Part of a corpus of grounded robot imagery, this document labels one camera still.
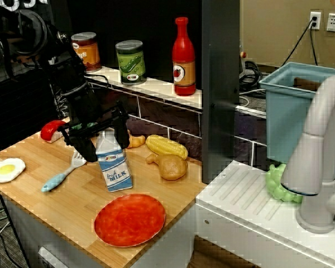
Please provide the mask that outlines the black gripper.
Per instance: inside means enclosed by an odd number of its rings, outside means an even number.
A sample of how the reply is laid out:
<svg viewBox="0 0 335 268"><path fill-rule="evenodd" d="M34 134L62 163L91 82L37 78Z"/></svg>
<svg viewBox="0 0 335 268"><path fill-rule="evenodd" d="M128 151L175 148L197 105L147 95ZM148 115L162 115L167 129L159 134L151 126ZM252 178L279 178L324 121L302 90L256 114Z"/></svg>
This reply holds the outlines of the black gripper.
<svg viewBox="0 0 335 268"><path fill-rule="evenodd" d="M74 147L87 162L98 160L95 147L88 138L107 128L114 129L114 136L121 149L130 144L126 121L128 114L122 102L103 109L98 97L91 89L67 95L70 111L70 122L59 127L67 145Z"/></svg>

